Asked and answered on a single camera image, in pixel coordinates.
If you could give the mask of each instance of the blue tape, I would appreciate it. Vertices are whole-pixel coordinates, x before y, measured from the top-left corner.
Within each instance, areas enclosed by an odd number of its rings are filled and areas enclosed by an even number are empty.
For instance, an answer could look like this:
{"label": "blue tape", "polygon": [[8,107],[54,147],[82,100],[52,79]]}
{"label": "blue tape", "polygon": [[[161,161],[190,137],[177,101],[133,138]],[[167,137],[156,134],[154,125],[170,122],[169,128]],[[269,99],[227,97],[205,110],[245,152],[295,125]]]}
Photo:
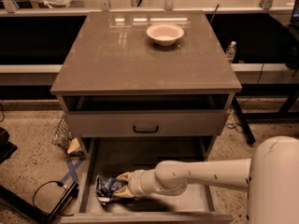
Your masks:
{"label": "blue tape", "polygon": [[76,170],[82,164],[82,162],[83,162],[83,159],[81,158],[74,165],[71,160],[68,160],[66,162],[66,165],[67,165],[69,171],[63,177],[63,179],[61,180],[61,182],[65,183],[67,181],[67,179],[70,178],[70,177],[72,177],[72,179],[73,179],[74,182],[78,182],[78,176],[77,176]]}

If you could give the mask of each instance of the wire basket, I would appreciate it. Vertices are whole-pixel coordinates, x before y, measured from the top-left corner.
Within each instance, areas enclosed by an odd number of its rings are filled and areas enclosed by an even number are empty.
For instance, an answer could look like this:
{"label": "wire basket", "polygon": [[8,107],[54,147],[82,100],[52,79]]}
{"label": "wire basket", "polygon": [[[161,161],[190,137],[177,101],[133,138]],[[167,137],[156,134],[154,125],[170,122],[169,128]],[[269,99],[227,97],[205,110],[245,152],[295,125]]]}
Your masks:
{"label": "wire basket", "polygon": [[69,149],[70,143],[73,140],[73,135],[69,131],[67,124],[65,123],[64,117],[60,119],[56,133],[52,140],[52,143],[59,147],[65,154]]}

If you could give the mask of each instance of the white bowl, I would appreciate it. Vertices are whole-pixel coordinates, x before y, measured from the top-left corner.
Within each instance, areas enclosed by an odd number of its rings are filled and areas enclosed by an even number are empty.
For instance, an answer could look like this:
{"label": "white bowl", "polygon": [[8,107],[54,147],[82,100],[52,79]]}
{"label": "white bowl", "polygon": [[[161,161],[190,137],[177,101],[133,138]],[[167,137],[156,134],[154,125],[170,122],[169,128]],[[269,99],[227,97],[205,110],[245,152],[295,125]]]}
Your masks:
{"label": "white bowl", "polygon": [[172,23],[156,23],[148,28],[147,35],[160,46],[170,46],[184,35],[184,30]]}

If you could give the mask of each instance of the drawer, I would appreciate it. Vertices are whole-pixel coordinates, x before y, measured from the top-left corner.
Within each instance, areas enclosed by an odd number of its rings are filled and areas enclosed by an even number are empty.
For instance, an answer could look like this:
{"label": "drawer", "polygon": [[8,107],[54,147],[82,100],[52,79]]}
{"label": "drawer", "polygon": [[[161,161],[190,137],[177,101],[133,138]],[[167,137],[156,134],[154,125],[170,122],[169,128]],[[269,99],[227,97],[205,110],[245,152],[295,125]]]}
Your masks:
{"label": "drawer", "polygon": [[108,203],[95,197],[95,182],[123,172],[153,169],[162,160],[200,161],[198,144],[192,139],[169,138],[133,141],[113,138],[92,140],[85,171],[80,181],[75,214],[61,223],[230,223],[214,204],[216,195],[209,186],[190,183],[179,196],[151,194],[147,197]]}
{"label": "drawer", "polygon": [[229,93],[63,96],[68,111],[220,110],[231,102]]}
{"label": "drawer", "polygon": [[65,121],[82,137],[219,135],[228,113],[212,112],[69,112]]}

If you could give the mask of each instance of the drawer handle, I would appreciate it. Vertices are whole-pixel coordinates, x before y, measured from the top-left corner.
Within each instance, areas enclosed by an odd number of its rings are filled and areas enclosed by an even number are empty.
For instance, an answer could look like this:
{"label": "drawer handle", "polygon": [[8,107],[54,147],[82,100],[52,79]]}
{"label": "drawer handle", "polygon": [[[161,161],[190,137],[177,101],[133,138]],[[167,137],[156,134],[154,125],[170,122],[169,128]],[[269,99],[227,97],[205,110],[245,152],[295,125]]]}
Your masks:
{"label": "drawer handle", "polygon": [[136,126],[134,125],[133,126],[133,131],[135,133],[157,133],[159,131],[159,126],[157,125],[154,129],[152,130],[140,130],[140,129],[137,129]]}

